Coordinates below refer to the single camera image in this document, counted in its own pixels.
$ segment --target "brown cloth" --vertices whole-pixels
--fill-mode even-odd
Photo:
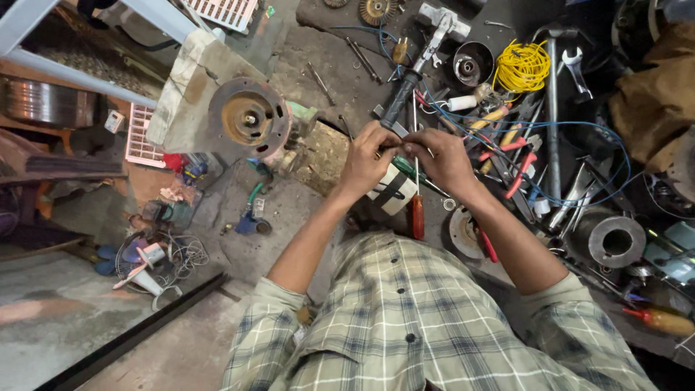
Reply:
[[[668,151],[695,123],[695,24],[666,27],[644,62],[656,67],[621,77],[608,103],[632,158],[663,171],[673,162]]]

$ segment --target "hand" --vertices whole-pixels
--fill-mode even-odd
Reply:
[[[347,161],[332,196],[344,200],[352,206],[361,196],[375,188],[386,175],[389,163],[401,144],[393,132],[379,126],[378,121],[370,121],[362,128],[347,151]],[[376,154],[379,146],[388,149]]]
[[[437,186],[455,194],[462,203],[475,193],[478,181],[460,137],[428,128],[405,136],[403,142],[405,152],[418,157]]]

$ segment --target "plaid shirt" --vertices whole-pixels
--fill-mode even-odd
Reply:
[[[572,273],[523,298],[530,347],[451,253],[387,232],[354,238],[335,261],[296,345],[304,297],[261,279],[223,390],[656,390]]]

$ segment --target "yellow wire coil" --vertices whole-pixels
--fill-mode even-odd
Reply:
[[[541,47],[546,41],[540,45],[515,42],[513,40],[497,57],[493,87],[499,81],[505,90],[518,94],[542,89],[545,86],[543,80],[550,70],[550,57]]]

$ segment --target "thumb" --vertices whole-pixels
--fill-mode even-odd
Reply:
[[[423,147],[422,145],[405,143],[403,149],[408,154],[417,157],[425,167],[432,167],[434,165],[434,159],[432,158],[432,155],[430,155],[430,151],[428,151],[427,148]]]

